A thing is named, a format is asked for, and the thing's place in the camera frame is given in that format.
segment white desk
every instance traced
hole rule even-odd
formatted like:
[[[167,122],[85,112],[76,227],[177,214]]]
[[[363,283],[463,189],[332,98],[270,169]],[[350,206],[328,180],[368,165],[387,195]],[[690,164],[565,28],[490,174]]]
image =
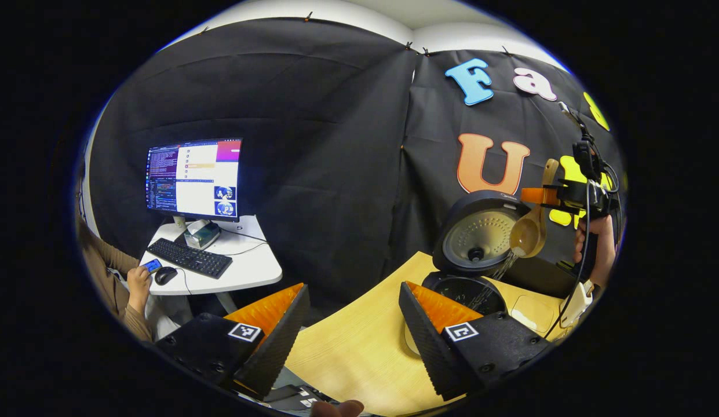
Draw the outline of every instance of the white desk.
[[[234,235],[226,232],[226,230],[266,239],[261,232],[256,216],[241,216],[240,222],[237,222],[237,224],[221,221],[216,221],[215,223],[224,230],[221,230],[220,237],[206,249],[209,253],[242,253],[242,251],[247,251],[255,248],[260,243],[264,243],[250,237]],[[181,229],[176,224],[162,225],[153,235],[148,245],[152,245],[161,237],[173,242],[182,233],[184,233],[184,229]],[[215,293],[222,306],[230,314],[235,311],[235,304],[227,291],[269,285],[282,279],[282,267],[279,266],[272,249],[267,244],[258,246],[247,253],[233,255],[230,258],[233,259],[233,262],[218,279],[198,274],[189,269],[184,269],[183,272],[179,269],[176,277],[171,278],[171,281],[164,285],[158,285],[155,280],[152,280],[151,294],[195,295]],[[148,251],[145,251],[142,259],[140,259],[140,265],[153,261],[153,259],[158,259],[162,266],[179,268],[179,266],[171,264],[165,259],[160,259]]]

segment smartphone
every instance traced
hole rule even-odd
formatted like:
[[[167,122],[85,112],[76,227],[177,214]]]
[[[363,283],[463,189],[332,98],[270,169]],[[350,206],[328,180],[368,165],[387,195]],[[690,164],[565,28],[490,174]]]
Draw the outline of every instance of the smartphone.
[[[158,259],[153,259],[153,261],[144,264],[144,267],[148,268],[148,273],[150,274],[161,269],[161,266],[161,262],[159,262]]]

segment black triangular block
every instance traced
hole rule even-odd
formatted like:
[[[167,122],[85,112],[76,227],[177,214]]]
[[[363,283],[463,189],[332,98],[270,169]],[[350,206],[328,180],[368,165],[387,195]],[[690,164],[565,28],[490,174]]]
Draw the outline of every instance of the black triangular block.
[[[449,325],[441,332],[441,337],[488,388],[550,346],[550,342],[505,312]]]
[[[444,401],[467,393],[473,385],[470,370],[436,332],[407,283],[401,283],[399,304],[436,393]]]
[[[309,308],[311,298],[308,285],[303,285],[266,341],[233,375],[234,380],[249,389],[245,390],[242,386],[234,388],[259,401],[269,394],[287,361]]]
[[[156,342],[156,348],[195,375],[220,385],[243,366],[262,338],[264,332],[258,327],[202,313]]]

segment orange wedge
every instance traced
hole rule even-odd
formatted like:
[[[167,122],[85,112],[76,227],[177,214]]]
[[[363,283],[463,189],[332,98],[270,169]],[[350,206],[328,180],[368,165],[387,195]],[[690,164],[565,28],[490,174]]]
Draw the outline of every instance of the orange wedge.
[[[279,323],[279,320],[281,320],[282,316],[287,312],[287,309],[290,308],[290,305],[292,305],[293,300],[295,300],[295,297],[302,287],[303,283],[299,283],[275,292],[272,295],[228,314],[225,316],[225,319],[259,327],[264,332],[264,338],[261,339],[261,343],[256,346],[258,349],[270,333],[272,333],[277,323]]]
[[[418,303],[431,319],[431,324],[438,333],[448,325],[464,323],[466,321],[480,319],[483,314],[454,301],[444,295],[429,290],[426,287],[416,285],[410,281],[406,282]]]

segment computer mouse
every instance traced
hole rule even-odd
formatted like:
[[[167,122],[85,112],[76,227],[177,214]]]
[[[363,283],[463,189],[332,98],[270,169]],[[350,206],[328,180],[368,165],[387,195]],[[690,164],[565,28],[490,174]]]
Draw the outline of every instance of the computer mouse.
[[[156,272],[155,278],[158,285],[166,285],[167,282],[171,281],[171,278],[176,277],[176,269],[171,266],[164,266]]]

